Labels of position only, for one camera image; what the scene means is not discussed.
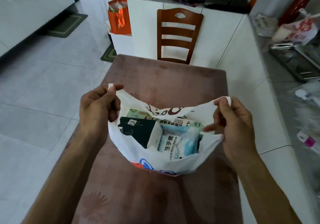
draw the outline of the hand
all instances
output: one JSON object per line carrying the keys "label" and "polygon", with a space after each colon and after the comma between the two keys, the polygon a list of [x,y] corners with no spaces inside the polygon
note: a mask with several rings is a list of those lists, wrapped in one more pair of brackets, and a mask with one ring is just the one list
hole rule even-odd
{"label": "hand", "polygon": [[115,121],[120,111],[120,100],[116,91],[123,85],[98,86],[84,94],[80,100],[79,133],[88,142],[100,142],[103,146],[108,136],[108,120]]}
{"label": "hand", "polygon": [[224,133],[223,149],[226,157],[235,166],[243,158],[257,155],[254,142],[252,115],[237,99],[231,99],[231,106],[225,97],[216,100],[214,123],[203,128],[204,132]]}

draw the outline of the brown table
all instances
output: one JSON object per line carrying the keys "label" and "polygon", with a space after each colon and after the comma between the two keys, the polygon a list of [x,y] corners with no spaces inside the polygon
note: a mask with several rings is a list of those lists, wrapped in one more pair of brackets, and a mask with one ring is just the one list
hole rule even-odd
{"label": "brown table", "polygon": [[[118,55],[102,83],[159,109],[227,96],[222,70]],[[82,223],[242,223],[237,174],[220,144],[196,172],[170,177],[135,168],[108,138],[77,207]]]}

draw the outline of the floor mat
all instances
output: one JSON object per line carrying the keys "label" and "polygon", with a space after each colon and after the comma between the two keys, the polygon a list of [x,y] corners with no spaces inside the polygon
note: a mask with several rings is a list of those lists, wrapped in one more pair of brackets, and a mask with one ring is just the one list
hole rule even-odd
{"label": "floor mat", "polygon": [[39,33],[41,35],[66,38],[87,17],[88,15],[63,11],[41,28]]}
{"label": "floor mat", "polygon": [[106,49],[106,51],[102,55],[101,60],[106,62],[113,62],[116,56],[117,56],[117,53],[115,51],[113,43],[111,43],[110,46]]}

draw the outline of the chair backrest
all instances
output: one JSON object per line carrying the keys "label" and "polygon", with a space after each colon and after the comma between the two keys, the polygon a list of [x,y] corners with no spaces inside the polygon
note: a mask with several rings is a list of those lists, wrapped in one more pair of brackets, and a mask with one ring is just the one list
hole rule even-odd
{"label": "chair backrest", "polygon": [[[184,14],[184,18],[178,18],[176,14]],[[183,8],[174,9],[159,9],[157,11],[157,58],[158,60],[170,61],[175,63],[190,64],[191,56],[195,48],[195,44],[198,38],[199,30],[202,24],[203,15],[194,13],[192,11]],[[194,25],[195,29],[185,29],[179,27],[165,27],[162,26],[162,22],[174,22]],[[162,35],[176,35],[191,38],[191,42],[177,40],[177,39],[162,39]],[[189,49],[186,61],[176,58],[161,58],[161,47],[173,46]]]}

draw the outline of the orange shopping bag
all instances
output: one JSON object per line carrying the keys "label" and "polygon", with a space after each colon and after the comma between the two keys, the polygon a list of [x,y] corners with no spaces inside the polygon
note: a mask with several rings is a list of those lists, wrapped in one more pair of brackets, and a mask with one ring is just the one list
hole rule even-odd
{"label": "orange shopping bag", "polygon": [[108,2],[110,33],[119,35],[131,34],[129,10],[127,0],[112,0]]}

